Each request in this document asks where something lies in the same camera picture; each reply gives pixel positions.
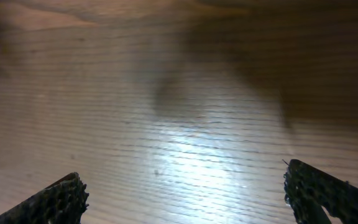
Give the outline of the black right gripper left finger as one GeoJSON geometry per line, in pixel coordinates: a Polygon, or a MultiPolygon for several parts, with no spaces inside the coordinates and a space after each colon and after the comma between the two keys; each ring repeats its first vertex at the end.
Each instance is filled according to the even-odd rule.
{"type": "Polygon", "coordinates": [[[72,172],[0,215],[0,224],[80,224],[89,193],[72,172]]]}

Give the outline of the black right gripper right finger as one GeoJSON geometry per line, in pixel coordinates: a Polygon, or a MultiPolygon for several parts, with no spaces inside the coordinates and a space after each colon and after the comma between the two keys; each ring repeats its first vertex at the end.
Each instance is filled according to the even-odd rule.
{"type": "Polygon", "coordinates": [[[298,159],[288,163],[284,174],[285,201],[299,224],[358,224],[358,188],[298,159]]]}

